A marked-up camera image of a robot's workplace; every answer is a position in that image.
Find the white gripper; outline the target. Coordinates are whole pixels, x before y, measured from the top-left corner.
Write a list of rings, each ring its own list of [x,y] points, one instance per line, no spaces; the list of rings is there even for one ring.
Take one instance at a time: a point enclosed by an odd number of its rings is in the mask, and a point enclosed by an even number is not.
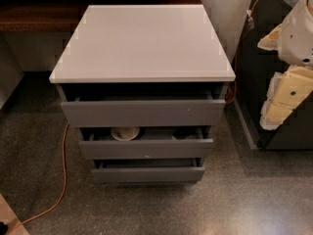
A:
[[[267,99],[261,109],[260,125],[275,130],[313,91],[313,0],[299,0],[282,25],[261,38],[257,47],[278,49],[279,58],[290,65],[284,73],[275,72]]]

